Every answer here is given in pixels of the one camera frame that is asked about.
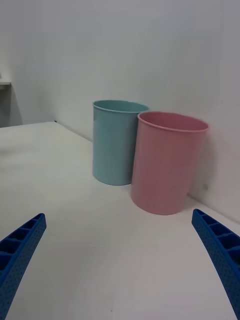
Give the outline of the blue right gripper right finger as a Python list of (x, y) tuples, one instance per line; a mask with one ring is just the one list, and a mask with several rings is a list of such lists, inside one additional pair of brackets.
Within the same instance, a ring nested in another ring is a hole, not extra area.
[(191, 223), (240, 319), (240, 237), (200, 209), (193, 210)]

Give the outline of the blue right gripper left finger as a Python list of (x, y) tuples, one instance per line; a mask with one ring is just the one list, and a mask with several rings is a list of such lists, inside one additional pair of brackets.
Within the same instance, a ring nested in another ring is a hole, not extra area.
[(0, 319), (4, 320), (30, 260), (47, 228), (39, 213), (0, 241)]

